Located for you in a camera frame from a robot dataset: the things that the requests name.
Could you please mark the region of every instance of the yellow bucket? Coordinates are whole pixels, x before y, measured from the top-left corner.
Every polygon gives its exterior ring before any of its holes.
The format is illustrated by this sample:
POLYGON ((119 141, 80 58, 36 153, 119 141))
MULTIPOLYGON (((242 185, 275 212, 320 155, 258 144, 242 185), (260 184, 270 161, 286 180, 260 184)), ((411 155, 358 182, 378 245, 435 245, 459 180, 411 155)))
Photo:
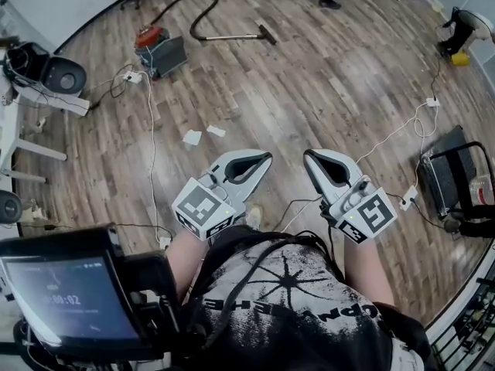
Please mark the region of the yellow bucket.
POLYGON ((452 65, 454 66, 469 66, 471 64, 469 55, 464 52, 455 53, 450 58, 452 60, 452 65))

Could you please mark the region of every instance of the round black speaker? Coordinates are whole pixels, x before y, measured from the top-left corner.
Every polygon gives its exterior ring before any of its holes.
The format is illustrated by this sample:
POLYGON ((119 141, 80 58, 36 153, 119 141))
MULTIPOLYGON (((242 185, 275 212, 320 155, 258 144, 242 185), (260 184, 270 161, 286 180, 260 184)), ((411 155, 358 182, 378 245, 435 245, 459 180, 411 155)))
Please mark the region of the round black speaker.
POLYGON ((0 223, 17 223, 22 215, 22 204, 14 192, 0 189, 0 223))

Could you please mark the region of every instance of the clear plastic container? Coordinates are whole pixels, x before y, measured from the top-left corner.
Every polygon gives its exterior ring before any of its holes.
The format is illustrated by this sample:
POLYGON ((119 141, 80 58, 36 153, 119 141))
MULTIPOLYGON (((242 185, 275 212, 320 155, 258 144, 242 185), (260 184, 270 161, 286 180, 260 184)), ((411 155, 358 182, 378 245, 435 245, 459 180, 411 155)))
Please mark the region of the clear plastic container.
POLYGON ((493 189, 490 175, 475 177, 469 184, 473 205, 493 205, 493 189))

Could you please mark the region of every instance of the white paper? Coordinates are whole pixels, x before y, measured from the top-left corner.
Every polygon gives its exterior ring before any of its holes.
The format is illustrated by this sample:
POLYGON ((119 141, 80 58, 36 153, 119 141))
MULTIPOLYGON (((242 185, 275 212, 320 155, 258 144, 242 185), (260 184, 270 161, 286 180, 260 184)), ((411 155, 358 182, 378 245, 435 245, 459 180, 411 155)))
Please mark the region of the white paper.
POLYGON ((213 133, 215 134, 216 136, 220 136, 221 138, 223 136, 225 136, 225 131, 223 129, 220 129, 220 128, 217 128, 217 127, 214 127, 213 125, 210 125, 208 128, 207 128, 207 131, 210 132, 210 133, 213 133))
POLYGON ((200 131, 193 131, 192 129, 189 129, 183 138, 183 142, 187 143, 188 145, 198 145, 200 143, 200 139, 200 131))

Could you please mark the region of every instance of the graphic t-shirt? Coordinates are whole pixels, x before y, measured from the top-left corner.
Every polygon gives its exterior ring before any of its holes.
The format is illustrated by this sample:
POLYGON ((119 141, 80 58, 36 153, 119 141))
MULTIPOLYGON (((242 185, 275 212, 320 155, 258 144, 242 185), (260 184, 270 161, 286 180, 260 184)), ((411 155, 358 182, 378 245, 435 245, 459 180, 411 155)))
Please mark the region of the graphic t-shirt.
MULTIPOLYGON (((276 240, 237 251, 213 272, 203 292, 189 300, 194 322, 207 334, 218 323, 234 286, 273 243, 276 240)), ((318 248, 287 244, 270 253, 255 270, 237 296, 225 330, 190 366, 389 370, 393 334, 381 308, 417 323, 393 308, 374 305, 339 282, 318 248)), ((415 327, 424 335, 419 323, 415 327)), ((424 346, 417 340, 412 344, 424 346)), ((425 358, 431 354, 424 352, 425 358)))

